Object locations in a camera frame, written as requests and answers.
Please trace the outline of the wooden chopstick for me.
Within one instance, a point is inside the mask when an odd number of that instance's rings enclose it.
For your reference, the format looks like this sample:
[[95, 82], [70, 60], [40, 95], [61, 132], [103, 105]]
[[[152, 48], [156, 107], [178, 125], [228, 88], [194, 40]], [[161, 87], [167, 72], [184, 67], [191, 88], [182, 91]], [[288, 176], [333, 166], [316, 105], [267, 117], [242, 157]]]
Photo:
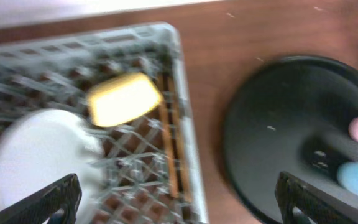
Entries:
[[177, 162], [180, 173], [181, 192], [184, 201], [190, 203], [193, 201], [193, 197], [191, 193], [188, 163], [185, 154], [185, 142], [181, 129], [181, 114], [175, 84], [173, 78], [170, 76], [167, 77], [167, 88], [170, 94], [170, 116], [172, 117], [172, 124], [175, 127], [175, 152], [177, 154]]
[[168, 102], [169, 94], [168, 91], [168, 80], [164, 74], [157, 76], [156, 81], [158, 90], [161, 92], [162, 101], [158, 108], [160, 121], [162, 122], [162, 139], [163, 145], [165, 147], [165, 155], [168, 167], [168, 176], [169, 176], [169, 186], [170, 186], [170, 195], [173, 198], [179, 198], [179, 189], [178, 189], [178, 176], [175, 165], [175, 150], [173, 144], [173, 133], [171, 125], [173, 124], [173, 118], [171, 115], [171, 105]]

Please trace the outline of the yellow bowl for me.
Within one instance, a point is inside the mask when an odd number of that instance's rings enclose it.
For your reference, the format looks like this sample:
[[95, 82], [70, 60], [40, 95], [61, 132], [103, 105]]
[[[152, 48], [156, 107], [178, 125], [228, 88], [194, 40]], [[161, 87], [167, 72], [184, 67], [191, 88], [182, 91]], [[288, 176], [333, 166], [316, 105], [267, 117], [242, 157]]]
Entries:
[[91, 122], [104, 128], [137, 119], [154, 110], [162, 100], [162, 94], [144, 73], [106, 80], [86, 94]]

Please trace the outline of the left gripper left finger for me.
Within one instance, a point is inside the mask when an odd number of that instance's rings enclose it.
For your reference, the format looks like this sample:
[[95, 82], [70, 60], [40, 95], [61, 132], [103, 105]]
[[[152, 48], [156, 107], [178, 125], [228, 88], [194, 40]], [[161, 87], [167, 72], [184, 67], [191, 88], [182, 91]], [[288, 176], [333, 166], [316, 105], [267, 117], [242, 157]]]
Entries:
[[81, 201], [76, 174], [68, 174], [0, 211], [0, 224], [74, 224]]

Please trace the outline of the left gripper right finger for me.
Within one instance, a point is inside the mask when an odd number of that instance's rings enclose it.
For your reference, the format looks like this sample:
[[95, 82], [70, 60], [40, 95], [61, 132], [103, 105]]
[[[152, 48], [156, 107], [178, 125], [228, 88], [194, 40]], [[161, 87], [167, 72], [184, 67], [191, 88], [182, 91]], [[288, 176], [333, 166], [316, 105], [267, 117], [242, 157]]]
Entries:
[[279, 174], [275, 197], [284, 224], [358, 224], [358, 210], [287, 172]]

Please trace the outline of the grey-green plate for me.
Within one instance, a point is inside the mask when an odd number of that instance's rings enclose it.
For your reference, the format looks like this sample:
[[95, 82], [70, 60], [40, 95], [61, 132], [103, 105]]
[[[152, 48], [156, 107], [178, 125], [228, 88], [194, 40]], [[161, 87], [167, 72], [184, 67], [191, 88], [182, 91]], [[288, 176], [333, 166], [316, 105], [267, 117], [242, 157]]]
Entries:
[[63, 110], [39, 110], [16, 121], [0, 138], [0, 211], [74, 173], [82, 191], [77, 223], [90, 223], [104, 177], [91, 162], [104, 157], [86, 121]]

